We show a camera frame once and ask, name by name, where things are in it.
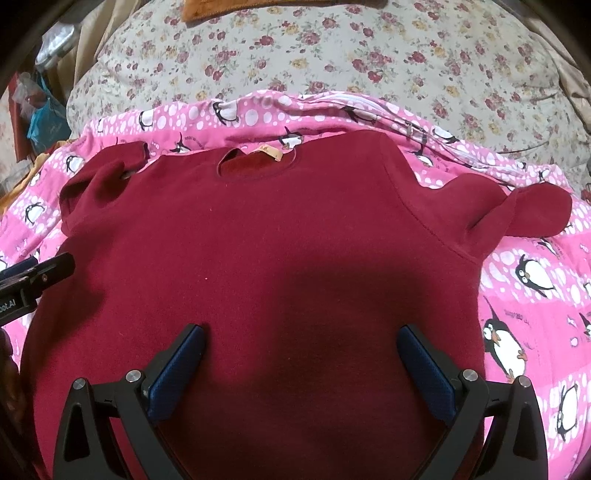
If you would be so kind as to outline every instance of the maroon sweatshirt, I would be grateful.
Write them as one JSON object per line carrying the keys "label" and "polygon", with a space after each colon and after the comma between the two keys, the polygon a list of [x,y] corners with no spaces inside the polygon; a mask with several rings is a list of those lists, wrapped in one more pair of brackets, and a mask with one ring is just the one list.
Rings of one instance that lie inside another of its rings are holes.
{"label": "maroon sweatshirt", "polygon": [[163,157],[123,180],[148,156],[116,145],[65,186],[61,250],[76,272],[43,295],[22,360],[49,470],[72,381],[141,369],[194,322],[207,351],[161,425],[194,479],[410,478],[444,427],[404,370],[398,329],[415,323],[483,374],[483,260],[504,235],[553,236],[570,215],[546,183],[507,196],[466,174],[423,188],[373,131],[280,163],[260,155]]}

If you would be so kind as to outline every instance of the penguin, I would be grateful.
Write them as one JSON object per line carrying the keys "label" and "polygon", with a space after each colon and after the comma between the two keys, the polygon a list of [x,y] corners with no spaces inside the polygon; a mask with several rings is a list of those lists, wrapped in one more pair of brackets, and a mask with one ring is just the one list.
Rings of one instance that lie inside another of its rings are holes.
{"label": "penguin", "polygon": [[460,140],[456,138],[455,135],[452,135],[450,132],[444,130],[443,128],[434,126],[433,130],[431,130],[431,134],[439,137],[443,140],[443,142],[447,145],[451,145],[452,143],[459,142]]}
{"label": "penguin", "polygon": [[585,331],[583,332],[588,339],[591,340],[591,323],[589,323],[589,321],[587,320],[587,317],[585,317],[585,315],[583,315],[582,313],[579,312],[579,315],[581,317],[581,320],[583,321],[583,325],[585,325]]}
{"label": "penguin", "polygon": [[552,253],[555,257],[558,256],[558,253],[556,253],[556,250],[554,249],[554,247],[548,241],[547,238],[540,237],[540,241],[538,242],[538,245],[541,245],[542,247],[546,247],[548,250],[550,250],[550,253]]}
{"label": "penguin", "polygon": [[34,187],[37,184],[37,182],[39,181],[40,178],[41,178],[41,170],[39,170],[37,173],[35,173],[33,175],[33,178],[29,182],[29,186]]}
{"label": "penguin", "polygon": [[285,135],[279,137],[279,143],[286,148],[295,148],[296,145],[301,145],[304,142],[304,136],[299,132],[290,132],[285,128]]}
{"label": "penguin", "polygon": [[142,132],[151,129],[154,126],[154,109],[145,110],[139,113],[138,117],[139,127]]}
{"label": "penguin", "polygon": [[556,432],[566,442],[566,434],[577,426],[579,412],[579,385],[574,384],[568,390],[566,385],[562,387],[560,405],[556,417]]}
{"label": "penguin", "polygon": [[421,143],[421,148],[419,148],[416,152],[413,152],[414,155],[423,162],[427,167],[433,166],[433,160],[431,160],[428,156],[424,154],[425,144]]}
{"label": "penguin", "polygon": [[548,298],[544,290],[554,290],[552,280],[536,260],[526,260],[525,254],[521,255],[517,267],[515,267],[517,279],[528,288],[535,290],[544,298]]}
{"label": "penguin", "polygon": [[70,155],[66,158],[66,171],[76,173],[84,163],[84,158],[77,155]]}
{"label": "penguin", "polygon": [[359,123],[359,120],[364,120],[372,125],[375,125],[375,122],[378,119],[378,116],[374,113],[370,113],[365,110],[361,110],[349,105],[344,106],[341,110],[347,113],[347,115],[349,115],[349,118],[356,124]]}
{"label": "penguin", "polygon": [[491,318],[485,322],[482,328],[485,352],[492,355],[509,383],[513,383],[513,380],[518,376],[525,374],[527,354],[507,324],[499,320],[486,297],[485,300],[491,309]]}
{"label": "penguin", "polygon": [[227,122],[238,121],[238,102],[216,102],[213,104],[213,112],[216,114],[220,123],[226,127]]}
{"label": "penguin", "polygon": [[42,206],[41,202],[32,203],[25,208],[25,221],[31,225],[35,225],[35,222],[43,212],[45,212],[45,207]]}
{"label": "penguin", "polygon": [[181,135],[181,138],[180,138],[180,140],[179,140],[178,142],[176,142],[176,147],[174,147],[174,148],[171,150],[171,152],[172,152],[172,153],[187,153],[187,152],[190,152],[190,151],[191,151],[191,149],[190,149],[189,147],[186,147],[186,146],[183,144],[183,134],[180,134],[180,135]]}
{"label": "penguin", "polygon": [[542,170],[538,172],[538,183],[543,183],[550,176],[550,170]]}

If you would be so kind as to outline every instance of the orange towel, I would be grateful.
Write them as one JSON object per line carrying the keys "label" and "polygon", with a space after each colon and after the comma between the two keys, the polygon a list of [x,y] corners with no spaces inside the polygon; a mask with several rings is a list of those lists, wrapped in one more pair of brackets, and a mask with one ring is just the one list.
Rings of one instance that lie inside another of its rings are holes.
{"label": "orange towel", "polygon": [[[272,5],[302,5],[318,4],[318,0],[185,0],[181,20],[191,22],[208,17],[227,14],[245,8],[270,7]],[[363,4],[363,1],[329,1],[320,2],[322,5]]]}

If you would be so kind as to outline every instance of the pink blanket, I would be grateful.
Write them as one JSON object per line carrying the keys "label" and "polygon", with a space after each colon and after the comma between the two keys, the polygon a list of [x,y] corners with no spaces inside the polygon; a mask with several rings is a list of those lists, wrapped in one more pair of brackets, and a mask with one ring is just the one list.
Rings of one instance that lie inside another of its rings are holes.
{"label": "pink blanket", "polygon": [[[507,191],[539,181],[570,191],[557,166],[509,160],[382,100],[341,92],[291,97],[260,90],[233,102],[171,103],[88,124],[79,140],[46,161],[39,177],[2,218],[0,268],[32,254],[40,260],[55,255],[64,240],[59,190],[106,146],[143,140],[157,161],[163,153],[223,146],[250,152],[269,144],[288,150],[359,128],[390,135],[424,187],[441,188],[457,175],[473,172],[490,176]],[[504,238],[485,261],[480,281],[486,377],[507,382],[525,374],[532,379],[553,480],[566,478],[591,445],[590,225],[591,207],[574,198],[563,233]],[[29,322],[21,319],[7,327],[17,362]]]}

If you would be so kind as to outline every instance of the floral bedsheet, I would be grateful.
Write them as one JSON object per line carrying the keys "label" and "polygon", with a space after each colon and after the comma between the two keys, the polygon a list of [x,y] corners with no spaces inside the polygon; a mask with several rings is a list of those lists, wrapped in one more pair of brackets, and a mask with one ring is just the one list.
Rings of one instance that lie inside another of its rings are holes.
{"label": "floral bedsheet", "polygon": [[543,46],[493,0],[388,0],[243,10],[198,25],[152,0],[74,88],[75,134],[92,119],[256,89],[362,92],[459,138],[587,180],[589,136]]}

